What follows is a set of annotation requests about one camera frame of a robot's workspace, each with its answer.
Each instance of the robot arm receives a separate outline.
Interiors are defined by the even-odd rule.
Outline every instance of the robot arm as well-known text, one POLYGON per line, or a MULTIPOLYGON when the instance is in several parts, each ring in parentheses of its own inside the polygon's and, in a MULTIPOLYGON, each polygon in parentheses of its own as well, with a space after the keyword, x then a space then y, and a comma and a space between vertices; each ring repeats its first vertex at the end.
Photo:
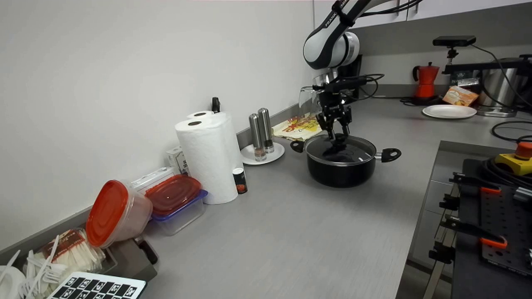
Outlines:
POLYGON ((332 12, 303 42, 302 57, 305 64, 313 70, 352 64, 358 55, 358 39, 345 30, 365 10, 383 2, 390 0, 335 0, 332 12))

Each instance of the gray countertop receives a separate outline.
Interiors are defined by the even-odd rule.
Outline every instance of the gray countertop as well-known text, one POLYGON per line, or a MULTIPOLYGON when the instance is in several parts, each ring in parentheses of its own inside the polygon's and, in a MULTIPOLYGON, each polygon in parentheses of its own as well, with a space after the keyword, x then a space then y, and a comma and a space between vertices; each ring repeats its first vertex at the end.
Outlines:
POLYGON ((353 103, 352 115, 352 135, 402 157, 347 190, 312 181, 288 148, 245 166, 247 195, 174 236, 147 236, 159 266, 144 298, 395 298, 440 142, 511 143, 490 135, 501 120, 428 120, 395 100, 353 103))

